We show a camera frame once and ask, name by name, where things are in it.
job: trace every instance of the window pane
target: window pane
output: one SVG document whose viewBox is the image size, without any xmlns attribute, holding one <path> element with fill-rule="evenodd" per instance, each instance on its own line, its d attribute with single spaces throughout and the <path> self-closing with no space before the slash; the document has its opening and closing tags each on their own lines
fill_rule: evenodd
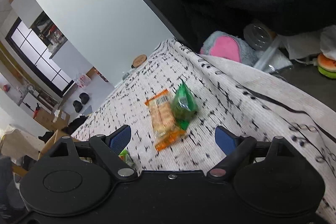
<svg viewBox="0 0 336 224">
<path fill-rule="evenodd" d="M 40 58 L 40 55 L 33 49 L 31 45 L 27 42 L 27 40 L 22 44 L 21 51 L 28 57 L 28 59 L 35 64 L 36 61 Z"/>
<path fill-rule="evenodd" d="M 39 54 L 42 54 L 47 48 L 47 46 L 42 42 L 42 40 L 34 32 L 31 32 L 28 35 L 27 40 Z"/>
<path fill-rule="evenodd" d="M 58 65 L 56 65 L 56 63 L 54 61 L 52 61 L 51 59 L 49 59 L 49 57 L 51 56 L 51 52 L 49 52 L 48 50 L 46 50 L 43 54 L 42 57 L 44 58 L 45 61 L 47 61 L 47 63 L 57 72 L 60 71 L 60 67 Z"/>
<path fill-rule="evenodd" d="M 53 84 L 60 90 L 64 90 L 68 83 L 59 75 L 56 75 L 55 79 L 52 81 Z"/>
<path fill-rule="evenodd" d="M 69 76 L 67 76 L 64 71 L 61 70 L 58 74 L 62 76 L 64 80 L 67 81 L 68 83 L 71 82 L 72 79 Z"/>
<path fill-rule="evenodd" d="M 24 37 L 27 37 L 32 29 L 28 29 L 26 25 L 21 21 L 17 27 Z"/>
<path fill-rule="evenodd" d="M 15 29 L 12 35 L 12 39 L 15 42 L 15 44 L 18 45 L 18 47 L 20 47 L 23 41 L 25 40 L 25 38 L 22 36 L 22 34 L 19 32 L 18 29 Z"/>
<path fill-rule="evenodd" d="M 40 58 L 39 61 L 36 63 L 36 67 L 51 81 L 55 75 L 57 74 L 56 71 L 52 69 L 48 65 L 47 62 L 44 61 L 43 58 Z"/>
</svg>

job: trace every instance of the wooden lid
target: wooden lid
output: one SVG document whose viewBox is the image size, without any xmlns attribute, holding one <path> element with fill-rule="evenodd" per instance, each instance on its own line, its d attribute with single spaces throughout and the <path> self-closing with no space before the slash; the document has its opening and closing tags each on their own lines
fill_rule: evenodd
<svg viewBox="0 0 336 224">
<path fill-rule="evenodd" d="M 138 57 L 136 57 L 133 61 L 133 67 L 134 68 L 137 68 L 139 67 L 142 63 L 144 63 L 145 61 L 147 60 L 147 56 L 142 54 L 142 55 L 139 55 Z"/>
</svg>

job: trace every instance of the blue gripper pad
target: blue gripper pad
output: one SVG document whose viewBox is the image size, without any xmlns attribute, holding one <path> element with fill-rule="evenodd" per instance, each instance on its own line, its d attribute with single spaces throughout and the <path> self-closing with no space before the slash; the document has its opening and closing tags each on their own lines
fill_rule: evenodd
<svg viewBox="0 0 336 224">
<path fill-rule="evenodd" d="M 113 152 L 119 155 L 131 140 L 131 127 L 126 127 L 123 131 L 119 132 L 117 136 L 111 139 L 109 147 Z"/>
<path fill-rule="evenodd" d="M 229 155 L 236 149 L 236 137 L 230 131 L 228 133 L 227 130 L 223 130 L 220 126 L 215 129 L 215 142 L 218 147 L 225 153 L 225 155 Z"/>
</svg>

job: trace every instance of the barcode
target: barcode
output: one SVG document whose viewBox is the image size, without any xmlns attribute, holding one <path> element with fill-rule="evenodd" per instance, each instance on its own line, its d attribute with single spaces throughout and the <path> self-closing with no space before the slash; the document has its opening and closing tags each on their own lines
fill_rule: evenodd
<svg viewBox="0 0 336 224">
<path fill-rule="evenodd" d="M 161 105 L 161 104 L 163 104 L 163 103 L 165 103 L 167 101 L 169 101 L 168 96 L 167 95 L 162 96 L 162 97 L 156 99 L 156 105 L 159 106 L 159 105 Z"/>
</svg>

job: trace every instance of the black shoe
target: black shoe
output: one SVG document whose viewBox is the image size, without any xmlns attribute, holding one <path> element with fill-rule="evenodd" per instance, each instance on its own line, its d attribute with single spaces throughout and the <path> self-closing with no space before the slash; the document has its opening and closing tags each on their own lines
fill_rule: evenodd
<svg viewBox="0 0 336 224">
<path fill-rule="evenodd" d="M 74 101 L 73 103 L 72 103 L 72 105 L 73 105 L 73 107 L 75 108 L 75 111 L 77 112 L 77 113 L 79 113 L 81 110 L 82 110 L 82 108 L 83 108 L 83 105 L 82 105 L 82 103 L 80 102 L 80 101 Z"/>
<path fill-rule="evenodd" d="M 90 100 L 90 96 L 87 95 L 85 92 L 81 93 L 79 95 L 79 98 L 81 99 L 83 105 L 85 105 Z"/>
</svg>

